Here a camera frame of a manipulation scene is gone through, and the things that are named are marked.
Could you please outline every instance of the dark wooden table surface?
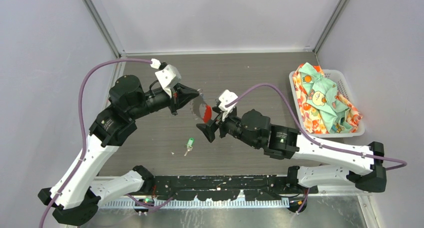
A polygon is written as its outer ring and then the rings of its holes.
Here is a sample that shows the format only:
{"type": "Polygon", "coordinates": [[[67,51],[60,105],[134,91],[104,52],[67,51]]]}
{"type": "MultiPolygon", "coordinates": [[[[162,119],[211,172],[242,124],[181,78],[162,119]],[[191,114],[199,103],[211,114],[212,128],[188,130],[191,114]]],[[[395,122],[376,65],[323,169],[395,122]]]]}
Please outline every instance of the dark wooden table surface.
{"type": "MultiPolygon", "coordinates": [[[[241,95],[258,83],[272,83],[288,97],[292,109],[295,103],[289,73],[302,63],[317,65],[311,52],[157,55],[154,58],[177,67],[182,84],[203,89],[209,105],[214,105],[215,98],[225,89],[241,95]]],[[[126,75],[139,77],[145,92],[156,80],[154,72],[139,63],[127,63],[124,70],[126,75]]],[[[145,166],[154,175],[286,174],[290,166],[319,165],[308,160],[271,159],[263,155],[262,150],[253,149],[229,135],[219,138],[218,132],[216,140],[209,143],[196,128],[202,120],[193,115],[190,108],[190,104],[186,105],[178,110],[177,116],[165,108],[137,120],[138,129],[107,161],[100,175],[121,176],[136,165],[145,166]],[[194,138],[193,150],[184,156],[189,138],[194,138]]],[[[295,128],[288,108],[268,87],[253,91],[237,104],[237,109],[239,116],[255,109],[269,116],[273,124],[295,128]]]]}

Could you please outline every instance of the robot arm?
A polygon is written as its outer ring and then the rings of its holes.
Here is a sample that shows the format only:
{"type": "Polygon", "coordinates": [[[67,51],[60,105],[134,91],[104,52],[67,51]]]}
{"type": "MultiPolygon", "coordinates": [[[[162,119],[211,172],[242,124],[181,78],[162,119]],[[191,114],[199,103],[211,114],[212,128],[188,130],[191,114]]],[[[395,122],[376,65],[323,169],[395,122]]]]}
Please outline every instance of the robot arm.
{"type": "Polygon", "coordinates": [[[369,145],[355,146],[311,136],[321,145],[360,152],[363,155],[326,149],[310,142],[297,129],[271,124],[269,117],[254,109],[243,114],[241,118],[238,117],[235,104],[225,107],[236,98],[235,93],[224,91],[213,108],[218,113],[217,117],[196,125],[209,142],[214,141],[215,131],[219,129],[220,138],[230,134],[254,149],[262,148],[264,155],[274,159],[304,159],[329,164],[318,167],[290,167],[287,178],[293,185],[310,188],[317,185],[354,184],[356,188],[367,192],[383,192],[386,189],[386,169],[382,161],[365,156],[384,156],[382,143],[372,142],[369,145]]]}
{"type": "MultiPolygon", "coordinates": [[[[174,66],[152,61],[152,67],[156,65],[154,68],[158,69],[155,82],[159,82],[160,88],[152,90],[153,83],[150,90],[144,92],[136,76],[124,75],[109,90],[110,105],[98,114],[89,128],[86,155],[81,166],[53,205],[53,216],[59,223],[80,226],[105,203],[131,192],[148,192],[153,187],[154,176],[142,166],[136,166],[127,174],[103,184],[91,185],[105,162],[137,129],[136,119],[166,107],[177,115],[178,109],[199,95],[195,89],[179,83],[181,75],[174,66]]],[[[45,205],[70,175],[81,152],[55,186],[41,189],[38,193],[45,205]]]]}

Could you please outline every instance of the mint green fabric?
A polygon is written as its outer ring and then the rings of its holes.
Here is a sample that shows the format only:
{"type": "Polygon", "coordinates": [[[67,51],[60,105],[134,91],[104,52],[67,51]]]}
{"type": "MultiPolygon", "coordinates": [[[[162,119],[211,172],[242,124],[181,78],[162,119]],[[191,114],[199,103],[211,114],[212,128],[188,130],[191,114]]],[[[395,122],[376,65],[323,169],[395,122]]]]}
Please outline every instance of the mint green fabric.
{"type": "Polygon", "coordinates": [[[300,69],[303,88],[308,94],[307,103],[319,111],[329,133],[348,133],[352,126],[346,122],[350,108],[336,99],[337,84],[325,78],[309,64],[300,69]]]}

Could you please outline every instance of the white bracket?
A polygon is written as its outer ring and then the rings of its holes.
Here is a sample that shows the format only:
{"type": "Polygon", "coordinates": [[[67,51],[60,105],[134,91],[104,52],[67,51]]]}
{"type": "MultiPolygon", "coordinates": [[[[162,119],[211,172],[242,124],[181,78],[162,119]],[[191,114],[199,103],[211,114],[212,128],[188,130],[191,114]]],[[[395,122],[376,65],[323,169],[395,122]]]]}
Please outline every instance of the white bracket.
{"type": "Polygon", "coordinates": [[[318,137],[310,137],[321,145],[327,145],[343,150],[359,152],[362,153],[362,156],[343,153],[320,147],[319,145],[310,142],[302,134],[299,134],[297,136],[296,141],[296,146],[299,147],[299,151],[294,153],[292,157],[293,159],[312,160],[331,164],[346,168],[349,171],[352,171],[361,176],[367,175],[372,172],[371,165],[374,165],[374,159],[364,156],[364,154],[374,155],[374,153],[370,150],[369,146],[343,144],[326,139],[321,139],[318,137]]]}
{"type": "Polygon", "coordinates": [[[136,171],[131,170],[115,179],[92,184],[90,190],[94,195],[101,197],[97,205],[98,207],[102,207],[104,204],[118,199],[125,194],[139,191],[143,183],[142,176],[136,171]]]}
{"type": "Polygon", "coordinates": [[[181,81],[181,75],[178,69],[168,64],[163,70],[156,71],[154,74],[162,89],[168,94],[169,98],[172,98],[171,88],[181,81]]]}
{"type": "MultiPolygon", "coordinates": [[[[99,173],[105,162],[119,149],[119,146],[107,145],[106,147],[102,147],[101,144],[102,141],[94,134],[87,136],[87,152],[85,153],[82,164],[66,185],[61,195],[56,199],[56,205],[62,205],[63,209],[66,210],[79,206],[84,200],[84,196],[93,179],[99,173]]],[[[82,150],[60,181],[50,189],[51,198],[56,195],[60,186],[77,165],[77,162],[80,160],[81,152],[82,150]]]]}
{"type": "Polygon", "coordinates": [[[337,165],[321,165],[315,167],[301,166],[297,171],[298,184],[311,188],[313,186],[352,186],[348,180],[349,169],[337,165]]]}
{"type": "Polygon", "coordinates": [[[228,114],[230,114],[234,107],[236,106],[237,102],[232,104],[230,107],[226,107],[226,105],[230,104],[231,102],[233,102],[235,99],[237,99],[238,96],[236,95],[236,93],[231,92],[229,90],[224,90],[224,92],[222,92],[217,99],[217,102],[219,102],[218,108],[223,111],[222,113],[222,121],[225,120],[225,118],[227,118],[228,114]]]}

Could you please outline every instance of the colorful fabric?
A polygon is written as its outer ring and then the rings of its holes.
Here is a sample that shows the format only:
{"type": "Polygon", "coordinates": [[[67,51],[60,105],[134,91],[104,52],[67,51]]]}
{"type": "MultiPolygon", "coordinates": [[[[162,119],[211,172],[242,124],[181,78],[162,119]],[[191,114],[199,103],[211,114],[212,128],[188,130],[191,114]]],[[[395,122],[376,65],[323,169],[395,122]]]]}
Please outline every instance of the colorful fabric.
{"type": "Polygon", "coordinates": [[[293,74],[303,125],[311,134],[356,132],[363,115],[325,78],[319,66],[300,65],[293,74]]]}

